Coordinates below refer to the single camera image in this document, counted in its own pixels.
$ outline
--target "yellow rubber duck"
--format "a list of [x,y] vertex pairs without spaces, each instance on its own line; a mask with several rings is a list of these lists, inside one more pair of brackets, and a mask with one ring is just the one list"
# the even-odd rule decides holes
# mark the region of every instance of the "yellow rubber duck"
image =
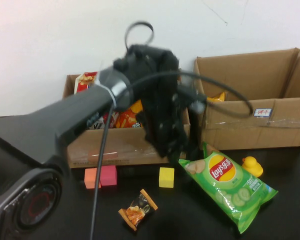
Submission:
[[255,177],[260,177],[264,172],[262,166],[257,162],[257,160],[253,156],[247,156],[242,159],[243,164],[242,167],[251,173]]

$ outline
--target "lay's logo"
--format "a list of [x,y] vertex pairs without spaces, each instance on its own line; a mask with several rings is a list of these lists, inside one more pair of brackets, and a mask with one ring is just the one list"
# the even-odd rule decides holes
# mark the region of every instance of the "lay's logo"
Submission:
[[236,175],[236,167],[228,158],[215,155],[209,161],[209,172],[215,180],[227,182]]

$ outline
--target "green chip bag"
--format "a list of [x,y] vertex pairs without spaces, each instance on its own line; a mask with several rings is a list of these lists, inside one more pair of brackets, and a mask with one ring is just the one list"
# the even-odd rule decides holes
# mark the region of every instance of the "green chip bag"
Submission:
[[265,202],[278,191],[269,187],[221,152],[207,151],[205,159],[179,164],[235,222],[243,233]]

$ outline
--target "brown cardboard box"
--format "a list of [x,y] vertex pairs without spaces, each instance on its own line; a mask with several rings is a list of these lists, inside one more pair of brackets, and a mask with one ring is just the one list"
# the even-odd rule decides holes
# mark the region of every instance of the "brown cardboard box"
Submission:
[[[68,75],[63,98],[74,94],[75,80],[79,75]],[[188,111],[183,115],[184,130],[189,135]],[[90,168],[98,165],[102,129],[86,130],[67,148],[70,168]],[[161,158],[150,143],[145,140],[145,130],[137,128],[112,128],[108,130],[102,165],[163,164],[168,159]]]
[[[219,150],[300,146],[300,49],[197,57],[194,71],[239,91],[254,108],[253,116],[241,119],[208,107],[198,115],[199,142]],[[223,91],[199,79],[194,84],[208,97]],[[231,94],[216,104],[248,111]]]

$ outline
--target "snack packet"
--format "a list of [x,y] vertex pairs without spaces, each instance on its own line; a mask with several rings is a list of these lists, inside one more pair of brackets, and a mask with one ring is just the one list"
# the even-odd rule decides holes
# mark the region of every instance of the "snack packet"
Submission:
[[225,98],[226,98],[226,92],[223,91],[214,97],[207,97],[206,99],[210,102],[224,102]]
[[[98,72],[85,72],[78,76],[75,79],[74,83],[74,94],[82,92],[88,88],[90,88],[97,77]],[[87,129],[94,130],[94,129],[104,129],[105,128],[105,123],[107,122],[108,118],[108,113],[105,113],[102,117],[100,117],[97,121],[95,121],[92,125],[90,125]],[[115,124],[117,122],[119,113],[118,112],[113,112],[111,115],[111,122],[109,125],[109,128],[112,129],[115,127]]]
[[[88,129],[90,130],[94,130],[94,129],[104,129],[105,128],[105,124],[107,122],[109,113],[105,113],[102,117],[100,117],[95,123],[93,123],[91,126],[88,127]],[[119,117],[119,113],[118,112],[113,112],[111,115],[111,120],[110,120],[110,125],[109,128],[113,129],[115,127],[116,121]]]
[[142,111],[141,100],[136,101],[127,111],[120,113],[115,124],[119,128],[138,128],[141,127],[140,122],[137,122],[136,114]]
[[131,203],[127,209],[120,209],[118,212],[125,222],[133,229],[137,230],[137,225],[150,213],[157,210],[155,202],[149,197],[144,189],[140,191],[139,196]]
[[96,79],[98,72],[85,72],[75,79],[74,94],[90,88]]
[[212,150],[209,145],[203,147],[205,159],[179,159],[179,164],[243,233],[256,217],[260,206],[272,199],[278,191],[223,153]]

